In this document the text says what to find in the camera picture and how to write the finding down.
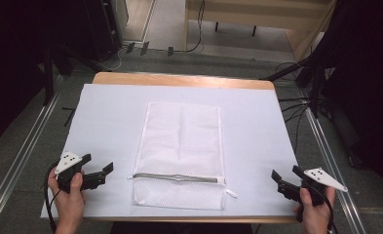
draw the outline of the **mesh laundry bag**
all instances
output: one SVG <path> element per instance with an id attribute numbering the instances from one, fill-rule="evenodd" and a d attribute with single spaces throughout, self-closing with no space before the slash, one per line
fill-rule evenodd
<path id="1" fill-rule="evenodd" d="M 149 103 L 134 166 L 134 200 L 144 206 L 224 207 L 219 108 Z"/>

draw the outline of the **zipper pull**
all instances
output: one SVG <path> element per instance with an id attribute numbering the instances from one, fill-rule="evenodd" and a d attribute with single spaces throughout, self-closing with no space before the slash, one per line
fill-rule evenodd
<path id="1" fill-rule="evenodd" d="M 225 189 L 225 191 L 230 194 L 230 196 L 232 196 L 233 198 L 238 198 L 239 196 L 237 195 L 237 193 L 231 191 L 230 189 Z"/>

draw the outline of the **gray floor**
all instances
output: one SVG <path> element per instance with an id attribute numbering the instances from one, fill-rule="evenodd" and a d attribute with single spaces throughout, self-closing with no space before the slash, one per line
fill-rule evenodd
<path id="1" fill-rule="evenodd" d="M 159 7 L 158 3 L 163 3 L 164 1 L 167 0 L 157 0 L 155 7 Z M 152 46 L 158 48 L 158 43 L 161 43 L 161 48 L 173 45 L 171 43 L 163 45 L 161 40 L 164 41 L 164 38 L 157 39 L 152 37 L 153 34 L 157 34 L 156 31 L 152 31 L 156 30 L 155 27 L 154 29 L 152 28 L 152 23 L 156 23 L 156 21 L 150 22 L 150 28 L 148 28 L 147 32 L 147 38 L 150 38 L 150 48 Z M 205 26 L 210 27 L 212 25 L 205 23 Z M 237 30 L 239 33 L 243 33 L 244 30 L 250 31 L 249 28 L 233 29 L 232 25 L 224 25 L 221 28 L 224 31 L 221 32 L 222 34 L 216 34 L 216 36 L 224 36 L 226 34 L 226 36 L 234 38 L 231 33 L 234 30 Z M 140 49 L 134 49 L 130 54 L 125 54 L 125 51 L 121 51 L 119 54 L 121 61 L 115 55 L 103 64 L 109 67 L 117 67 L 121 62 L 120 67 L 115 72 L 197 74 L 258 79 L 273 74 L 280 62 L 292 61 L 292 55 L 287 49 L 287 42 L 285 42 L 285 38 L 280 34 L 279 30 L 265 28 L 264 32 L 259 34 L 259 36 L 265 37 L 260 40 L 269 40 L 270 43 L 261 44 L 262 49 L 267 51 L 267 53 L 261 54 L 262 49 L 257 48 L 258 50 L 255 50 L 256 56 L 246 53 L 247 50 L 242 50 L 243 46 L 233 46 L 239 47 L 237 50 L 233 47 L 230 49 L 227 41 L 214 44 L 213 41 L 217 39 L 215 39 L 215 34 L 208 35 L 208 33 L 211 33 L 211 30 L 212 28 L 208 28 L 204 34 L 203 38 L 207 38 L 204 41 L 204 49 L 200 47 L 200 51 L 196 50 L 193 54 L 174 54 L 172 57 L 167 57 L 166 52 L 148 51 L 146 55 L 141 56 Z M 197 35 L 195 32 L 190 32 L 190 45 L 195 40 L 195 35 Z M 278 43 L 272 43 L 273 35 L 280 38 L 277 40 Z M 218 50 L 218 48 L 228 48 L 225 51 L 230 51 L 230 53 L 224 53 L 224 50 Z M 14 187 L 12 195 L 0 214 L 0 233 L 50 232 L 48 221 L 39 217 L 43 204 L 43 193 L 40 190 L 40 186 L 43 183 L 43 177 L 47 168 L 60 155 L 69 130 L 69 126 L 64 127 L 63 125 L 70 113 L 61 108 L 76 107 L 83 84 L 91 83 L 94 75 L 89 68 L 76 63 L 73 75 L 66 78 L 66 83 L 61 90 L 56 107 L 45 129 L 32 148 L 29 159 L 23 172 L 18 177 L 18 182 Z M 299 90 L 290 81 L 292 79 L 293 76 L 290 74 L 286 79 L 280 79 L 275 82 L 279 98 L 299 97 Z M 44 94 L 41 92 L 0 138 L 0 184 L 14 163 L 22 143 L 37 119 L 42 107 L 43 98 Z M 294 103 L 284 102 L 282 103 L 282 108 L 292 104 Z M 291 112 L 285 112 L 285 117 L 287 118 L 290 114 Z M 295 145 L 296 141 L 297 121 L 298 119 L 294 119 L 287 123 L 287 131 L 293 145 Z M 350 194 L 360 211 L 366 233 L 383 233 L 383 179 L 371 170 L 358 171 L 350 167 L 345 147 L 334 126 L 323 116 L 319 118 L 319 122 L 322 125 L 346 185 L 350 190 Z M 296 157 L 301 167 L 325 167 L 321 149 L 316 142 L 315 135 L 306 116 L 303 116 L 299 122 L 297 141 Z M 338 200 L 336 201 L 334 216 L 340 233 L 353 233 Z M 111 222 L 86 220 L 80 233 L 109 233 L 111 225 Z M 299 232 L 298 224 L 263 224 L 259 229 L 259 233 L 266 234 Z"/>

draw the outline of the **person's left hand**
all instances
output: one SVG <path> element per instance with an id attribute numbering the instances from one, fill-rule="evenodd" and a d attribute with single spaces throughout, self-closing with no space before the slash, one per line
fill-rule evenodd
<path id="1" fill-rule="evenodd" d="M 48 184 L 55 198 L 59 222 L 56 233 L 76 233 L 79 226 L 82 224 L 85 198 L 81 192 L 83 183 L 82 174 L 77 173 L 73 176 L 70 182 L 70 193 L 64 191 L 59 192 L 55 169 L 49 174 Z"/>

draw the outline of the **white plastic mount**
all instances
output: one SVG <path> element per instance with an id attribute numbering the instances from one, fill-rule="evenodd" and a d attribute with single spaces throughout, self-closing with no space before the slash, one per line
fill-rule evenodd
<path id="1" fill-rule="evenodd" d="M 348 191 L 347 187 L 345 187 L 344 185 L 339 183 L 336 179 L 334 179 L 332 176 L 330 176 L 325 171 L 323 171 L 322 168 L 306 170 L 304 171 L 304 174 L 310 177 L 312 180 L 319 182 L 321 184 L 324 184 L 326 186 L 333 187 L 343 192 Z"/>
<path id="2" fill-rule="evenodd" d="M 60 157 L 60 161 L 57 164 L 57 168 L 55 169 L 55 174 L 58 175 L 81 161 L 82 157 L 79 157 L 78 155 L 71 152 L 65 152 Z"/>

